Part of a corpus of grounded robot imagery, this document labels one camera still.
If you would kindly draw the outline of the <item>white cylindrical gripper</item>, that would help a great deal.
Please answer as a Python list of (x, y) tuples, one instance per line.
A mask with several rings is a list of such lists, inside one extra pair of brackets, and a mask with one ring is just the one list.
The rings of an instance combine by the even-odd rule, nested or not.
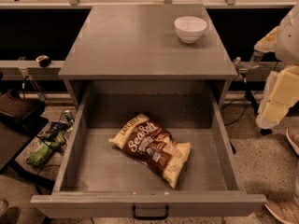
[[(281, 20), (279, 27), (254, 45), (254, 49), (262, 53), (276, 50), (278, 60), (285, 64), (299, 64), (299, 3)], [(288, 65), (280, 72), (270, 72), (256, 118), (259, 128), (277, 126), (299, 101), (299, 66), (295, 65)]]

